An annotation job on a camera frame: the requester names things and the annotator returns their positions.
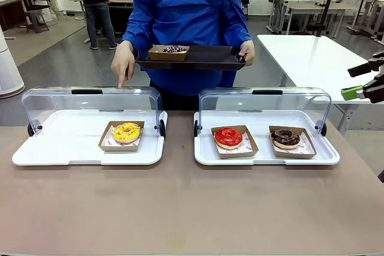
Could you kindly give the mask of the black serving tray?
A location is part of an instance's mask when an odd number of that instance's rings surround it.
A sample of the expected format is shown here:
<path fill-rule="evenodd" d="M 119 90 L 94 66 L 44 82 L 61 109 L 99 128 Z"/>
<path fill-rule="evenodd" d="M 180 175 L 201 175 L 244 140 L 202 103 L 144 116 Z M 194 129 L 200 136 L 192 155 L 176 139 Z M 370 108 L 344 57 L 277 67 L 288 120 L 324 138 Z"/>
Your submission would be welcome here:
<path fill-rule="evenodd" d="M 229 46 L 189 46 L 184 61 L 152 61 L 148 52 L 138 55 L 136 62 L 146 70 L 238 71 L 245 61 L 238 50 Z"/>

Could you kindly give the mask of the chocolate donut with coloured sprinkles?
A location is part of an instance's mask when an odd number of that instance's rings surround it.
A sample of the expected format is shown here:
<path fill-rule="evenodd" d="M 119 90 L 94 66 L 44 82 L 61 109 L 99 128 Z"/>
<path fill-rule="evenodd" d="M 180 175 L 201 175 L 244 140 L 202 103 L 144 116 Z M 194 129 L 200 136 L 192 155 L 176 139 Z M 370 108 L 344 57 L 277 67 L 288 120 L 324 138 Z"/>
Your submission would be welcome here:
<path fill-rule="evenodd" d="M 179 45 L 164 46 L 162 49 L 163 53 L 186 53 L 187 51 L 188 47 Z"/>

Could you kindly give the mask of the chocolate sprinkle donut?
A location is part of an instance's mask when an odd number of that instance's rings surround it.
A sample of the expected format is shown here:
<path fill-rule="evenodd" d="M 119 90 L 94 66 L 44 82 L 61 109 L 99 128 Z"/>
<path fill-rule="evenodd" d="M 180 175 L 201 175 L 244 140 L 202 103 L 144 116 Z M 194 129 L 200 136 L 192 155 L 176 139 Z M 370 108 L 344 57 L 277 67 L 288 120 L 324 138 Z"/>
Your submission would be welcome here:
<path fill-rule="evenodd" d="M 148 50 L 148 56 L 152 61 L 184 61 L 187 53 L 163 53 L 162 49 L 164 45 L 154 45 L 151 49 Z"/>

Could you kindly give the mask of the person right forearm blue sleeve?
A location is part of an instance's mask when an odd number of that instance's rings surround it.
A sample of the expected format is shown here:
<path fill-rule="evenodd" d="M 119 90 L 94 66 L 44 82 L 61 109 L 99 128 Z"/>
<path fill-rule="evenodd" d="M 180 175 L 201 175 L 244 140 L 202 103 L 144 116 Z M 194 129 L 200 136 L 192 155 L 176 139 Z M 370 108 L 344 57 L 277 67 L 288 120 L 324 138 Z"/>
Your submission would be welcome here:
<path fill-rule="evenodd" d="M 152 14 L 147 8 L 134 3 L 122 41 L 127 42 L 135 56 L 149 46 Z"/>

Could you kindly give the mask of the dark chocolate nut donut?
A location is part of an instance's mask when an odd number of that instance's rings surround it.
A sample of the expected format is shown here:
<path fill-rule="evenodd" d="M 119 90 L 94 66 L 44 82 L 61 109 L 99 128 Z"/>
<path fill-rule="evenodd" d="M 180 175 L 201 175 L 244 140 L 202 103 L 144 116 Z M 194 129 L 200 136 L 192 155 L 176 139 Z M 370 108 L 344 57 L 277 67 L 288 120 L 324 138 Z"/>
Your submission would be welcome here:
<path fill-rule="evenodd" d="M 280 149 L 291 150 L 298 147 L 301 137 L 292 130 L 278 129 L 271 132 L 271 140 L 274 146 Z"/>

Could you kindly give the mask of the red donut in cardboard tray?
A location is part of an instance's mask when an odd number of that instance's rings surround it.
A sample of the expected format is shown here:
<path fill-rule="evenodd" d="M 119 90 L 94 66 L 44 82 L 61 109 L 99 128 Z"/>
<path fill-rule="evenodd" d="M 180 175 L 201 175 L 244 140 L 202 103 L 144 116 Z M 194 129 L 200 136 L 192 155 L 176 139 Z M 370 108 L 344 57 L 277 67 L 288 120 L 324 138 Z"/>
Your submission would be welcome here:
<path fill-rule="evenodd" d="M 214 133 L 223 128 L 235 129 L 243 135 L 243 141 L 239 145 L 239 147 L 233 150 L 227 150 L 227 149 L 223 149 L 222 147 L 219 147 L 219 145 L 216 144 L 214 140 Z M 211 128 L 211 134 L 221 159 L 253 157 L 259 151 L 259 148 L 246 125 L 213 127 Z"/>

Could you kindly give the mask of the red glazed donut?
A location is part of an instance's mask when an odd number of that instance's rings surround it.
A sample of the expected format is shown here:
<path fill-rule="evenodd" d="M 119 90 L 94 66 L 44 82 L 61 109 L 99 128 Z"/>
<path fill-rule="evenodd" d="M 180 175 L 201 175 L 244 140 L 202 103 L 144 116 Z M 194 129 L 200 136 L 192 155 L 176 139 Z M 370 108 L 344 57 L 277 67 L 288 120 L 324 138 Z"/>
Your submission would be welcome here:
<path fill-rule="evenodd" d="M 214 140 L 219 147 L 233 150 L 242 143 L 243 135 L 235 129 L 223 128 L 214 133 Z"/>

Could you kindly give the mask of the person torso in blue shirt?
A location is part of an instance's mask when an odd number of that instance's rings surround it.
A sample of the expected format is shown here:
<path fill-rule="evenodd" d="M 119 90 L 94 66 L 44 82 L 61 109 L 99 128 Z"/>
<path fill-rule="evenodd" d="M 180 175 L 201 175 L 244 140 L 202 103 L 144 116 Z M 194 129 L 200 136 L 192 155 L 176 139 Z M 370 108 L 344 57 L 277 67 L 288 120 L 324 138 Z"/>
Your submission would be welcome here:
<path fill-rule="evenodd" d="M 149 46 L 228 46 L 223 37 L 223 0 L 133 0 L 152 14 Z"/>

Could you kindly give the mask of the yellow glazed sprinkle donut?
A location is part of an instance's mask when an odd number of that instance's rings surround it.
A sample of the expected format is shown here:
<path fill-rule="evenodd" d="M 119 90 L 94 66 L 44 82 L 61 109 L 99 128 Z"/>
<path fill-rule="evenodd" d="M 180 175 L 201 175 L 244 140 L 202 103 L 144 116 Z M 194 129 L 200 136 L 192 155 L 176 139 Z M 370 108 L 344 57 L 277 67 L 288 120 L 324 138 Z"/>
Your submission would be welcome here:
<path fill-rule="evenodd" d="M 113 130 L 113 138 L 120 144 L 130 144 L 140 137 L 141 131 L 142 129 L 138 124 L 126 122 Z"/>

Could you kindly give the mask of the yellow donut in cardboard tray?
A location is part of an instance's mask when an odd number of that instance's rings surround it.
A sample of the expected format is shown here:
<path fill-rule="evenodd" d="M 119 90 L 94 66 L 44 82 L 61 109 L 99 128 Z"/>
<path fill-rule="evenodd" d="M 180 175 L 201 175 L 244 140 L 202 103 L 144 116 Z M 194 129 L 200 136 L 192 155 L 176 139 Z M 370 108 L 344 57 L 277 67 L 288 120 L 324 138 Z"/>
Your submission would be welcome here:
<path fill-rule="evenodd" d="M 113 130 L 120 124 L 132 122 L 138 124 L 142 131 L 140 137 L 130 144 L 120 144 L 113 138 Z M 144 129 L 144 121 L 110 121 L 104 130 L 99 141 L 99 148 L 104 152 L 136 152 Z"/>

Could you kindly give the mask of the person left hand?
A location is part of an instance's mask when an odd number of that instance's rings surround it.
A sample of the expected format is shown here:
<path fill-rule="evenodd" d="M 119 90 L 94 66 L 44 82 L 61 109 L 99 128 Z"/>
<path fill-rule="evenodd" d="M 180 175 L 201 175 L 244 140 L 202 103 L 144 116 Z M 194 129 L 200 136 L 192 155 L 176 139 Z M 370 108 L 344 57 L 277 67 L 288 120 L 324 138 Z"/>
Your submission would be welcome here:
<path fill-rule="evenodd" d="M 246 66 L 253 65 L 255 58 L 254 42 L 252 40 L 244 41 L 241 44 L 238 56 L 245 61 Z"/>

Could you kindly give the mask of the white side table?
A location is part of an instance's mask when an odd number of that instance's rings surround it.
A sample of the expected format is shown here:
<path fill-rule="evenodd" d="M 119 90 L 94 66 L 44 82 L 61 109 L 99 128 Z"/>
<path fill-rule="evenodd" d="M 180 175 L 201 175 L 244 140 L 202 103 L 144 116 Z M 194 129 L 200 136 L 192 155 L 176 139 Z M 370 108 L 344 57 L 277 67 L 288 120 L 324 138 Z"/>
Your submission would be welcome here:
<path fill-rule="evenodd" d="M 384 130 L 384 103 L 370 100 L 344 100 L 343 88 L 363 85 L 375 72 L 350 77 L 348 69 L 366 63 L 328 37 L 309 35 L 258 35 L 263 48 L 283 72 L 280 84 L 292 82 L 300 88 L 320 88 L 331 97 L 329 112 L 338 110 L 341 119 L 337 129 L 345 134 L 348 129 Z"/>

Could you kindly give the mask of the white display tray base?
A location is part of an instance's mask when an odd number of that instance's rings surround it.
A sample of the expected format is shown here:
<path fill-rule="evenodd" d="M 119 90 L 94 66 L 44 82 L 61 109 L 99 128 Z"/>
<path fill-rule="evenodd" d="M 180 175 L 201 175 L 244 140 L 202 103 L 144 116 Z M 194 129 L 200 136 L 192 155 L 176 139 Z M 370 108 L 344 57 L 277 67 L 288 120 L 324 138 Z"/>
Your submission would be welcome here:
<path fill-rule="evenodd" d="M 70 132 L 49 128 L 47 132 L 29 137 L 16 150 L 12 161 L 18 166 L 52 166 L 151 165 L 160 160 L 164 137 L 156 133 L 146 122 L 136 152 L 102 151 L 98 144 L 107 124 L 101 131 L 90 135 L 83 135 L 85 132 L 83 128 L 75 128 Z"/>
<path fill-rule="evenodd" d="M 315 132 L 310 118 L 299 111 L 257 113 L 203 112 L 202 132 L 194 137 L 194 157 L 203 165 L 336 165 L 340 156 L 326 137 Z M 253 157 L 221 159 L 215 146 L 211 128 L 246 125 L 259 151 Z M 310 135 L 317 155 L 312 159 L 276 157 L 269 138 L 269 126 L 302 127 Z"/>

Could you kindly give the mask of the white cylindrical air purifier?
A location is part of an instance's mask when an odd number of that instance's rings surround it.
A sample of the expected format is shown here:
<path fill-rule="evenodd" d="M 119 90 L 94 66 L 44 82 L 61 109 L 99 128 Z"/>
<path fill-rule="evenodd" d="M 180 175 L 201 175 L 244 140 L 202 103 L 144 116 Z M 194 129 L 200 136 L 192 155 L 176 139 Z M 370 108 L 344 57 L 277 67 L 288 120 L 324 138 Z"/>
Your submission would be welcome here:
<path fill-rule="evenodd" d="M 13 97 L 24 90 L 25 84 L 0 26 L 0 99 Z"/>

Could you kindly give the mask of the wooden background desk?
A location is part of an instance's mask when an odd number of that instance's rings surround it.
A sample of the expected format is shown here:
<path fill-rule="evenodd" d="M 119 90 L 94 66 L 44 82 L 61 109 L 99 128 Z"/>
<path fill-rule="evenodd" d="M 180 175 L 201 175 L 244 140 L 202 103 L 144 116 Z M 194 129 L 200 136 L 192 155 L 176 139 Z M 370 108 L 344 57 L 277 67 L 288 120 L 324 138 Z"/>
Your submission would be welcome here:
<path fill-rule="evenodd" d="M 0 0 L 0 27 L 4 32 L 26 23 L 23 0 Z"/>

